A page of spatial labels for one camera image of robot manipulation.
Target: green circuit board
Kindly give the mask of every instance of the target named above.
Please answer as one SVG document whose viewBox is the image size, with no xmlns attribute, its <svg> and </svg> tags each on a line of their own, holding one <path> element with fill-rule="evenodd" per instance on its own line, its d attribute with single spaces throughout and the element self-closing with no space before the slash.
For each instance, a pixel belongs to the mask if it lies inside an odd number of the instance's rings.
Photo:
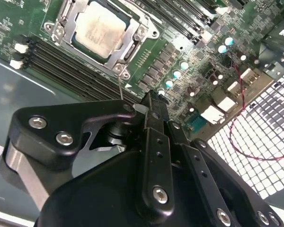
<svg viewBox="0 0 284 227">
<path fill-rule="evenodd" d="M 43 25 L 45 22 L 56 20 L 62 3 L 63 0 L 0 0 L 0 58 L 7 62 L 12 59 L 19 35 L 36 35 L 54 46 Z M 284 5 L 280 4 L 279 0 L 254 0 L 247 3 L 242 9 L 233 7 L 227 0 L 221 1 L 219 5 L 226 7 L 221 8 L 216 15 L 207 13 L 219 25 L 219 28 L 203 25 L 203 29 L 210 39 L 201 46 L 196 46 L 179 35 L 179 32 L 172 29 L 164 20 L 162 23 L 154 22 L 160 31 L 160 37 L 156 40 L 145 41 L 128 65 L 131 78 L 122 81 L 122 87 L 139 98 L 142 98 L 149 89 L 165 89 L 165 96 L 170 103 L 170 117 L 191 130 L 201 128 L 206 124 L 206 121 L 199 116 L 198 111 L 190 113 L 187 110 L 187 103 L 196 103 L 200 97 L 210 96 L 216 87 L 223 87 L 229 78 L 235 77 L 235 71 L 225 66 L 227 54 L 219 54 L 217 51 L 223 43 L 223 38 L 229 36 L 234 39 L 233 53 L 240 51 L 248 57 L 256 56 L 260 40 L 280 21 L 284 11 Z M 169 44 L 176 48 L 172 61 L 166 63 L 166 68 L 162 71 L 159 79 L 153 80 L 147 88 L 141 88 L 139 84 L 144 76 Z M 88 65 L 77 55 L 62 47 L 58 48 Z M 233 61 L 238 62 L 236 56 L 233 58 Z M 183 61 L 189 65 L 187 70 L 182 70 L 179 65 Z M 249 60 L 244 65 L 252 69 L 256 67 L 253 61 Z M 223 79 L 217 85 L 213 85 L 208 78 L 204 77 L 211 66 L 224 74 Z M 174 78 L 173 72 L 175 70 L 181 71 L 180 79 Z M 34 73 L 31 69 L 28 71 L 42 79 L 42 75 Z M 117 83 L 116 77 L 108 76 L 103 72 L 102 75 Z M 166 87 L 167 79 L 173 81 L 171 88 Z M 61 88 L 61 85 L 54 82 L 52 84 Z M 190 85 L 198 88 L 198 93 L 194 97 L 187 95 L 186 89 Z"/>
</svg>

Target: ram slot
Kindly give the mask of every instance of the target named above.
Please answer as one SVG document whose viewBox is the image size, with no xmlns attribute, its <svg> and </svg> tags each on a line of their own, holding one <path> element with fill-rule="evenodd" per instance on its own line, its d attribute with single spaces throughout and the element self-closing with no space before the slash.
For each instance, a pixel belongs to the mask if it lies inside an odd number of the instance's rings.
<svg viewBox="0 0 284 227">
<path fill-rule="evenodd" d="M 196 0 L 201 6 L 203 6 L 211 14 L 216 14 L 215 9 L 218 5 L 212 0 Z"/>
<path fill-rule="evenodd" d="M 174 20 L 170 15 L 166 14 L 166 12 L 162 11 L 162 8 L 160 5 L 157 5 L 152 0 L 141 0 L 141 3 L 143 3 L 146 7 L 156 11 L 156 14 L 158 14 L 162 19 L 164 19 L 167 23 L 169 23 L 175 30 L 180 32 L 182 35 L 184 35 L 188 40 L 196 44 L 199 41 L 199 38 L 194 36 L 190 31 L 188 31 L 182 24 Z"/>
<path fill-rule="evenodd" d="M 196 7 L 190 0 L 176 0 L 184 9 L 188 10 L 191 14 L 197 17 L 199 20 L 207 25 L 210 25 L 213 21 L 210 17 L 205 15 L 198 7 Z"/>
<path fill-rule="evenodd" d="M 27 61 L 28 66 L 42 75 L 90 101 L 120 98 L 117 84 L 57 48 L 41 40 L 33 42 L 30 47 L 32 51 Z M 131 104 L 140 102 L 140 99 L 126 90 L 123 91 L 123 96 Z"/>
<path fill-rule="evenodd" d="M 165 0 L 156 0 L 158 5 L 163 6 L 165 9 L 170 11 L 174 16 L 178 17 L 180 20 L 182 20 L 185 24 L 190 26 L 194 31 L 200 32 L 203 30 L 201 26 L 199 26 L 196 22 L 193 21 L 193 19 L 187 15 L 185 12 L 183 12 L 179 7 L 176 5 L 173 5 L 169 1 Z"/>
</svg>

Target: capacitor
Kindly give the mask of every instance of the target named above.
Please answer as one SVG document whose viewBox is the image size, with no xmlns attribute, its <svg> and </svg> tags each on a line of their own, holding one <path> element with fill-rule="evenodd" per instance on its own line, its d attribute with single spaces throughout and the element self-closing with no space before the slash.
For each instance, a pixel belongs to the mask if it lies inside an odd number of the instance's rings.
<svg viewBox="0 0 284 227">
<path fill-rule="evenodd" d="M 221 45 L 218 48 L 219 53 L 226 53 L 227 52 L 227 47 L 225 45 Z"/>
<path fill-rule="evenodd" d="M 181 67 L 182 70 L 187 70 L 189 68 L 189 65 L 186 61 L 181 61 L 180 67 Z"/>
<path fill-rule="evenodd" d="M 213 84 L 213 85 L 217 85 L 218 84 L 218 81 L 217 81 L 217 78 L 212 75 L 210 78 L 209 78 L 210 82 Z"/>
<path fill-rule="evenodd" d="M 251 62 L 253 62 L 255 65 L 260 64 L 260 60 L 259 60 L 255 55 L 251 55 L 251 56 L 249 57 L 249 60 L 250 60 Z"/>
<path fill-rule="evenodd" d="M 193 87 L 188 87 L 187 88 L 187 92 L 189 94 L 190 97 L 194 97 L 195 96 L 195 88 Z"/>
<path fill-rule="evenodd" d="M 241 61 L 245 61 L 247 59 L 247 56 L 245 54 L 243 54 L 241 51 L 238 51 L 236 53 L 236 56 L 241 60 Z"/>
<path fill-rule="evenodd" d="M 216 72 L 214 72 L 214 74 L 218 79 L 223 79 L 223 77 L 224 77 L 223 74 L 218 70 Z"/>
<path fill-rule="evenodd" d="M 180 79 L 182 74 L 181 74 L 180 71 L 177 70 L 177 71 L 174 71 L 174 72 L 173 72 L 173 75 L 174 75 L 174 78 Z"/>
<path fill-rule="evenodd" d="M 231 37 L 227 37 L 227 38 L 225 38 L 224 43 L 225 43 L 225 45 L 227 45 L 227 46 L 231 46 L 231 45 L 234 44 L 234 40 L 233 40 L 233 38 L 231 38 Z"/>
<path fill-rule="evenodd" d="M 165 90 L 163 88 L 161 88 L 161 87 L 158 88 L 157 92 L 158 92 L 159 95 L 165 96 Z"/>
<path fill-rule="evenodd" d="M 187 103 L 187 107 L 188 107 L 189 112 L 192 113 L 193 111 L 195 111 L 194 106 L 193 106 L 192 103 Z"/>
<path fill-rule="evenodd" d="M 165 81 L 165 85 L 166 85 L 167 88 L 171 88 L 174 85 L 174 82 L 172 82 L 171 79 L 167 79 Z"/>
</svg>

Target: gray surface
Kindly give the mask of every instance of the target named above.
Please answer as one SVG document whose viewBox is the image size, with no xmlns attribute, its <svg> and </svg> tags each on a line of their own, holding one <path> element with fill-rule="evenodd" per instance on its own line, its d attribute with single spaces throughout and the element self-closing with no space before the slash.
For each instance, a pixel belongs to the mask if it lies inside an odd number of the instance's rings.
<svg viewBox="0 0 284 227">
<path fill-rule="evenodd" d="M 11 70 L 0 61 L 0 145 L 4 146 L 12 114 L 21 107 L 77 102 L 28 75 Z M 0 211 L 27 220 L 39 214 L 29 195 L 14 188 L 0 175 Z"/>
</svg>

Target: metal pin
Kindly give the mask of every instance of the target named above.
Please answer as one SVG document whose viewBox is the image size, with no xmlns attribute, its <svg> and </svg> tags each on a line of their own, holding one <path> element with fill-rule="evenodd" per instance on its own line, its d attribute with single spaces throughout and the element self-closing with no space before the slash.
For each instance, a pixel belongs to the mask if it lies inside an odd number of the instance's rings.
<svg viewBox="0 0 284 227">
<path fill-rule="evenodd" d="M 119 82 L 119 89 L 120 89 L 120 96 L 121 99 L 123 100 L 123 91 L 122 91 L 122 86 L 121 86 L 121 75 L 118 76 L 118 82 Z"/>
</svg>

